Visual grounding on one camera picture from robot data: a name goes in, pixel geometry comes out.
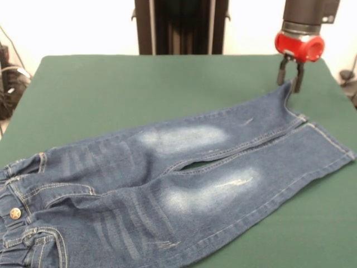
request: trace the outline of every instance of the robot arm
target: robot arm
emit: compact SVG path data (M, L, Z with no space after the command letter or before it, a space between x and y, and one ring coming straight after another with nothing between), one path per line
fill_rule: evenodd
M325 48L320 36L323 23L334 23L340 0L286 0L283 25L275 39L275 47L284 55L278 74L278 85L284 83L285 66L289 60L297 63L293 92L300 90L303 65L317 61Z

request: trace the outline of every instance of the jeans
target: jeans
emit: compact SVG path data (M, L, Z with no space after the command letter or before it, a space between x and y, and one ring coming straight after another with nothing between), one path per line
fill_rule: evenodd
M0 171L0 267L182 267L356 154L286 107L290 82Z

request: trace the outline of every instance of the black cable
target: black cable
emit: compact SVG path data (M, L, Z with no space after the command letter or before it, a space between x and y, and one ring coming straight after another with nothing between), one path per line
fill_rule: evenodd
M21 60L21 58L20 58L20 56L19 56L19 54L18 54L18 52L17 52L17 50L16 50L15 45L13 44L11 38L6 34L6 32L4 31L4 29L1 27L1 25L0 25L0 30L4 33L4 35L6 36L6 38L8 38L8 40L10 41L10 43L11 43L11 45L12 45L12 47L13 47L15 53L16 53L16 56L18 57L18 60L19 60L20 63L21 63L21 66L25 69L25 66L24 66L24 64L23 64L23 62L22 62L22 60Z

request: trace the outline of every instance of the seam stitching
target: seam stitching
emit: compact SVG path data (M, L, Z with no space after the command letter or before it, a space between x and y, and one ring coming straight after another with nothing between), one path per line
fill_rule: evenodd
M181 253L175 254L174 256L165 259L164 262L167 262L167 261L169 261L169 260L171 260L171 259L177 257L178 255L182 254L183 252L186 252L186 251L190 250L191 248L195 247L197 244L206 241L207 239L209 239L209 238L211 238L211 237L217 235L218 233L223 232L223 231L225 231L225 230L227 230L227 229L230 229L230 228L234 227L236 224L238 224L239 222L241 222L243 219L249 217L251 214L255 213L257 210L263 208L263 207L264 207L265 205L267 205L269 202L273 201L277 196L279 196L280 194L282 194L283 192L285 192L285 191L286 191L289 187L291 187L293 184L295 184L295 183L299 182L300 180L302 180L305 176L310 175L310 174L313 174L313 173L318 173L318 172L321 171L321 170L325 170L325 169L329 168L331 165L333 165L333 164L337 163L338 161L342 160L346 155L347 155L347 154L344 154L342 157L338 158L337 160L331 162L330 164L328 164L328 165L326 165L326 166L324 166L324 167L322 167L322 168L320 168L320 169L318 169L318 170L314 170L314 171L311 171L311 172L304 173L303 175L301 175L300 177L298 177L296 180L294 180L292 183L290 183L286 188L284 188L284 189L281 190L279 193L277 193L276 195L274 195L274 196L273 196L271 199L269 199L267 202L265 202L264 204L262 204L260 207L256 208L255 210L249 212L248 214L246 214L244 217L242 217L242 218L239 219L238 221L236 221L236 222L230 224L229 226L227 226L227 227L221 229L220 231L215 232L214 234L211 234L210 236L207 236L207 237L204 238L204 239L201 239L200 241L196 242L194 245L192 245L192 246L186 248L185 250L181 251ZM159 263L160 263L160 262L154 262L154 263L151 263L151 264L148 264L148 265L140 266L139 268L144 268L144 267L148 267L148 266L151 266L151 267L152 267L153 265L156 265L156 264L159 264Z

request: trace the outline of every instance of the black metal frame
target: black metal frame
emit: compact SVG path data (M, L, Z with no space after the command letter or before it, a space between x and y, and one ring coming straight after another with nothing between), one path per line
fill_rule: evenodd
M156 54L208 54L210 0L196 0L199 11L196 16L184 17L188 2L193 0L177 0L178 14L169 12L167 1L155 0ZM216 0L213 28L212 54L223 53L225 18L229 0ZM135 0L136 20L141 55L152 55L152 35L149 0ZM173 49L172 35L174 30L180 35L180 44Z

